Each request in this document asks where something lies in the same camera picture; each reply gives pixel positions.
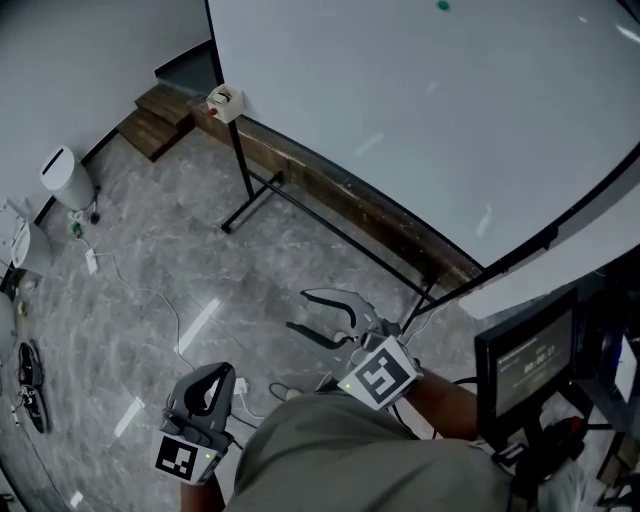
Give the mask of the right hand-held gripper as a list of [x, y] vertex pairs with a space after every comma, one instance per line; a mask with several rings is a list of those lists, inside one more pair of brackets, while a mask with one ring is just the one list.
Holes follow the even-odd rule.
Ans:
[[380, 410], [394, 405], [423, 377], [419, 363], [400, 340], [400, 326], [381, 320], [358, 293], [314, 288], [300, 294], [310, 302], [349, 315], [351, 334], [337, 331], [333, 338], [302, 324], [286, 323], [309, 352], [334, 376], [340, 376], [340, 391], [372, 410]]

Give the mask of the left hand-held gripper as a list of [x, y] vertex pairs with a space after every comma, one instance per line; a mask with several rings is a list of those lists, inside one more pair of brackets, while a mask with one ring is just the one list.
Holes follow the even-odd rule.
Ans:
[[225, 428], [235, 382], [230, 363], [204, 365], [178, 380], [152, 436], [152, 469], [192, 486], [211, 479], [234, 442]]

